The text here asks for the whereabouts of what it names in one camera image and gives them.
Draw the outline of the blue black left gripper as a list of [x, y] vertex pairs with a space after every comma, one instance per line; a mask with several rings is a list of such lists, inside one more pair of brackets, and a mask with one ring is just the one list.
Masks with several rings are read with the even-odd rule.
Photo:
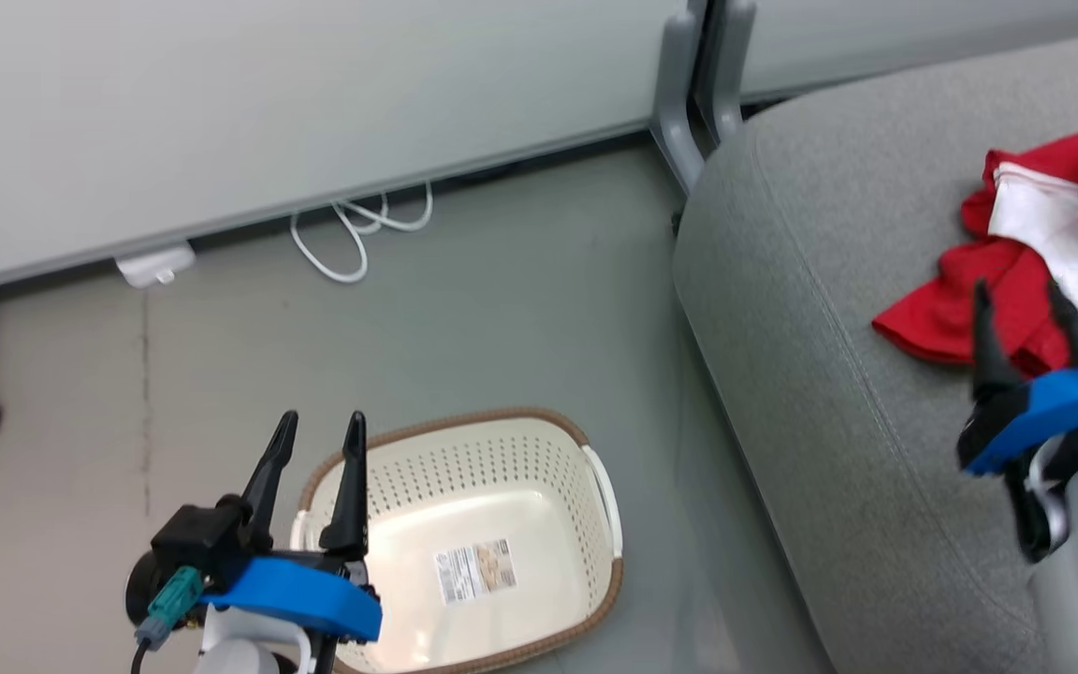
[[[255, 553], [272, 550], [275, 499], [294, 456], [299, 413], [288, 410], [245, 486], [245, 533]], [[367, 421], [354, 411], [342, 444], [332, 520], [318, 545], [342, 563], [363, 562], [368, 540]], [[290, 559], [258, 558], [223, 593], [207, 593], [202, 631], [205, 673], [329, 673], [343, 641], [377, 641], [381, 600], [368, 586]]]

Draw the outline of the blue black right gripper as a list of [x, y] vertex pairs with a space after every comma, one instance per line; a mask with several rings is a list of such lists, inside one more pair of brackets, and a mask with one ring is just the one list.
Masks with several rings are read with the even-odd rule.
[[1078, 474], [1078, 308], [1048, 281], [1051, 317], [1070, 370], [1026, 381], [1001, 348], [985, 280], [972, 290], [972, 383], [977, 400], [957, 440], [960, 470], [999, 477], [1009, 495], [1019, 548], [1042, 562], [1072, 532], [1066, 490]]

